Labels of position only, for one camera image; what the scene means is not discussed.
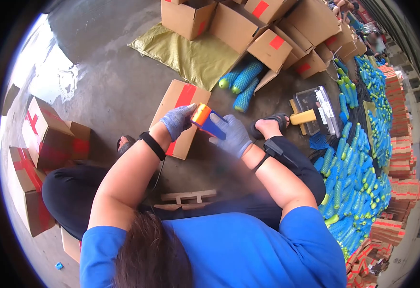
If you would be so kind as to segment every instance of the black pants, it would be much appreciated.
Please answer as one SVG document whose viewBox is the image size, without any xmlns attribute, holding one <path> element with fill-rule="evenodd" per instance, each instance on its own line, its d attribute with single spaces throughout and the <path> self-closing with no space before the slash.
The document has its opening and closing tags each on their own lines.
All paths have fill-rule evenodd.
<svg viewBox="0 0 420 288">
<path fill-rule="evenodd" d="M 322 176 L 309 159 L 290 141 L 282 136 L 272 138 L 291 161 L 277 157 L 283 165 L 297 175 L 312 191 L 317 204 L 325 196 Z M 82 240 L 87 230 L 93 198 L 98 186 L 108 172 L 97 166 L 76 165 L 52 171 L 42 186 L 42 198 L 55 220 L 75 238 Z M 269 193 L 250 194 L 240 199 L 218 201 L 199 209 L 175 211 L 162 210 L 141 205 L 139 211 L 152 211 L 161 220 L 172 220 L 205 216 L 226 212 L 241 212 L 254 216 L 266 225 L 278 230 L 282 209 L 276 205 Z"/>
</svg>

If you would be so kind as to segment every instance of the gray work glove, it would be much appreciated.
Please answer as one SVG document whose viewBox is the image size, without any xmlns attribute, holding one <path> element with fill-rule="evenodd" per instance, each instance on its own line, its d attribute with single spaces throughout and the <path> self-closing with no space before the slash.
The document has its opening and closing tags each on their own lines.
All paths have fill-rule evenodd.
<svg viewBox="0 0 420 288">
<path fill-rule="evenodd" d="M 252 141 L 242 122 L 234 117 L 234 115 L 226 115 L 223 118 L 227 123 L 221 120 L 215 113 L 210 114 L 210 120 L 226 134 L 226 140 L 210 137 L 209 141 L 224 151 L 240 158 Z"/>
<path fill-rule="evenodd" d="M 186 129 L 191 127 L 191 115 L 196 110 L 197 105 L 195 103 L 189 106 L 180 106 L 176 107 L 167 112 L 167 114 L 162 117 L 159 121 L 164 123 L 167 127 L 167 130 L 172 137 L 172 142 L 174 142 Z"/>
</svg>

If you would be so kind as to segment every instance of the wooden pallet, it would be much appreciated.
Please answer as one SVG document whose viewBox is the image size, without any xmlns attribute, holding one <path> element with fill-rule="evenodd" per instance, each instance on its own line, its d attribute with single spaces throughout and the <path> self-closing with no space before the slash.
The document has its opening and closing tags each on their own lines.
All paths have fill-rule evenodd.
<svg viewBox="0 0 420 288">
<path fill-rule="evenodd" d="M 176 201 L 176 204 L 156 204 L 155 208 L 160 208 L 164 210 L 174 211 L 178 208 L 183 210 L 197 209 L 202 208 L 207 204 L 212 202 L 202 202 L 202 198 L 214 197 L 216 196 L 216 190 L 204 190 L 196 192 L 186 192 L 186 193 L 166 193 L 160 196 L 162 201 Z M 183 200 L 196 200 L 197 203 L 183 203 Z"/>
</svg>

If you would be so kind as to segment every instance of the foot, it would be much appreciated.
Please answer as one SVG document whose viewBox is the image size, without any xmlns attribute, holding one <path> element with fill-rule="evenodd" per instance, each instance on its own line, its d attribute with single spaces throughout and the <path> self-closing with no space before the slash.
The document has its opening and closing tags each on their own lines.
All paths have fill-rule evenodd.
<svg viewBox="0 0 420 288">
<path fill-rule="evenodd" d="M 288 127 L 288 124 L 290 124 L 290 118 L 285 116 L 285 120 L 287 121 L 286 127 Z M 260 119 L 255 123 L 255 128 L 258 129 L 261 134 L 263 134 L 264 140 L 274 136 L 282 136 L 282 133 L 279 129 L 279 123 L 275 120 Z"/>
<path fill-rule="evenodd" d="M 122 148 L 122 146 L 128 142 L 128 139 L 125 138 L 124 136 L 121 137 L 121 140 L 119 141 L 119 149 L 118 151 Z"/>
</svg>

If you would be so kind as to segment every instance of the dark hair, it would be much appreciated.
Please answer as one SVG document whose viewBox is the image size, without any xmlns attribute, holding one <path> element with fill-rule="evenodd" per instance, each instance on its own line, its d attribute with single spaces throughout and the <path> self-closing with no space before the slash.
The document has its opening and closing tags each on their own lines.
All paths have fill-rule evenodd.
<svg viewBox="0 0 420 288">
<path fill-rule="evenodd" d="M 180 239 L 149 212 L 136 214 L 115 265 L 116 288 L 193 286 L 191 263 Z"/>
</svg>

